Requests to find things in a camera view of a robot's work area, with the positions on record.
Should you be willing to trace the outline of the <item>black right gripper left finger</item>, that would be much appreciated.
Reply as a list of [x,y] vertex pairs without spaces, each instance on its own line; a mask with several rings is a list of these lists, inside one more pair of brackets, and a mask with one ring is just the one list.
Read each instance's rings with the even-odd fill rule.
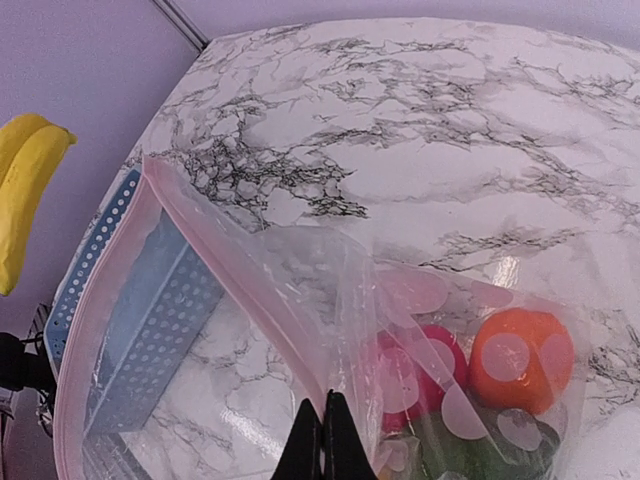
[[301,402],[272,480],[320,480],[322,424],[312,403]]

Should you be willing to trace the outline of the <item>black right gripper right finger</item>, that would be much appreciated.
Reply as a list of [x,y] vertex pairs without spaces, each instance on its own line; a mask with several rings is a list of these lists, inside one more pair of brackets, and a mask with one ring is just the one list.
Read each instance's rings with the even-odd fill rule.
[[325,479],[375,480],[346,397],[334,390],[327,395],[323,435]]

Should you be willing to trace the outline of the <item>clear polka dot zip bag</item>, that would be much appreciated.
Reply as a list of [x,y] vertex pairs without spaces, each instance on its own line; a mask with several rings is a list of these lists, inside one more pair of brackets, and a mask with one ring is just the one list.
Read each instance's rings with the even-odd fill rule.
[[[87,434],[84,422],[107,312],[125,270],[162,213],[224,294],[144,426]],[[469,381],[474,338],[493,314],[547,312],[574,344],[571,379],[543,414],[561,443],[551,477],[562,477],[585,403],[588,330],[577,312],[467,277],[377,260],[354,239],[322,227],[250,233],[200,195],[178,169],[148,158],[121,223],[89,276],[58,374],[54,455],[62,479],[271,479],[301,402],[322,424],[328,392],[346,397],[375,479],[413,479],[419,440],[410,432],[439,413],[465,440],[488,435]],[[454,379],[422,331],[456,338],[468,384]],[[387,332],[445,392],[441,409],[397,433],[382,429],[379,332]]]

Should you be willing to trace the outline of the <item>dark green fake pepper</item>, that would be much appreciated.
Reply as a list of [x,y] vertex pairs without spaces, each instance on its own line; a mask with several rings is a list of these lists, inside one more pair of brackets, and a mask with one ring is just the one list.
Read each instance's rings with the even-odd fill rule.
[[561,440],[550,425],[521,409],[477,409],[488,435],[465,440],[442,415],[429,414],[410,432],[419,440],[413,479],[548,479]]

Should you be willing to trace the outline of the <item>orange fake fruit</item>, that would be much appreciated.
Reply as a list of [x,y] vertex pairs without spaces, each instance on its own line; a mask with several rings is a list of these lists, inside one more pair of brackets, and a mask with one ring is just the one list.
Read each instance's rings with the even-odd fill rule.
[[512,308],[491,315],[478,330],[469,360],[469,381],[480,402],[548,411],[567,388],[574,344],[553,314]]

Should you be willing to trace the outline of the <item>yellow fake banana bunch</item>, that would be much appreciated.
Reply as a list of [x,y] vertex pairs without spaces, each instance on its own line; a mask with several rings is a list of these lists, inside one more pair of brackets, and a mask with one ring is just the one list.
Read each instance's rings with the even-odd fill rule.
[[1,294],[19,282],[41,197],[77,137],[35,113],[1,128]]

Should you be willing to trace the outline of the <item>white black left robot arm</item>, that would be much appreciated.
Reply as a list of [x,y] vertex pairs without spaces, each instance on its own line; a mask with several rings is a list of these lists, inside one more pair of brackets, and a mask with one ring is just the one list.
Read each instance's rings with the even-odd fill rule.
[[8,436],[8,421],[14,419],[15,393],[31,389],[38,393],[38,424],[53,437],[53,414],[57,383],[46,353],[44,335],[37,332],[28,339],[1,334],[1,439]]

